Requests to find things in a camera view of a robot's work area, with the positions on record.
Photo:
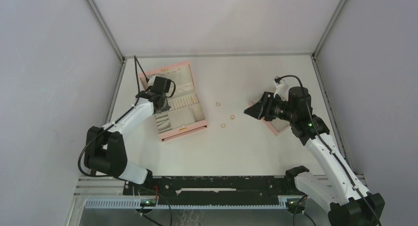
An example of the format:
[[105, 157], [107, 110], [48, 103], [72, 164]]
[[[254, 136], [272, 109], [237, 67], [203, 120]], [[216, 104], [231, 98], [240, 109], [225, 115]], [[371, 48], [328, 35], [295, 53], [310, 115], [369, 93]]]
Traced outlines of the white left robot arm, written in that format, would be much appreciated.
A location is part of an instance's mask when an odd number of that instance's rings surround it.
[[133, 131], [154, 114], [168, 111], [168, 98], [175, 93], [171, 88], [175, 82], [169, 78], [155, 75], [146, 89], [138, 89], [135, 101], [115, 121], [102, 127], [92, 126], [87, 132], [86, 144], [78, 160], [78, 170], [87, 177], [83, 168], [101, 172], [103, 177], [113, 177], [135, 183], [135, 189], [143, 195], [154, 189], [154, 181], [149, 178], [152, 172], [128, 160], [125, 142]]

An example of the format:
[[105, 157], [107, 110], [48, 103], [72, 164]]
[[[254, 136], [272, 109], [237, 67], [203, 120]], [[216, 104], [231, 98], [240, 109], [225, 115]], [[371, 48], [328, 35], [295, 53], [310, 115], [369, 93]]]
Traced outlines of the pink jewelry box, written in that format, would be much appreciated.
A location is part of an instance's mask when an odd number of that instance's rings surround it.
[[168, 99], [170, 109], [154, 115], [161, 141], [206, 129], [208, 121], [197, 95], [191, 63], [186, 61], [140, 74], [143, 88], [147, 88], [145, 78], [154, 75], [169, 78], [176, 84], [174, 95]]

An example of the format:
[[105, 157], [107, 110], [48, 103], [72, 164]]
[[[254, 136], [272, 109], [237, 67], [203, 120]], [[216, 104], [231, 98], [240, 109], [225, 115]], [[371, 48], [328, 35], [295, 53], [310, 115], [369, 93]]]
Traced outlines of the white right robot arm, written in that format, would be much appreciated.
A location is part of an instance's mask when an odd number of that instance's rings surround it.
[[303, 192], [309, 196], [327, 213], [332, 226], [380, 226], [383, 197], [371, 193], [352, 171], [335, 146], [329, 128], [313, 114], [311, 100], [304, 87], [290, 88], [287, 100], [264, 92], [244, 114], [257, 120], [278, 118], [289, 122], [293, 135], [318, 161], [332, 186], [316, 182], [306, 167], [298, 166], [286, 171], [284, 183], [288, 193]]

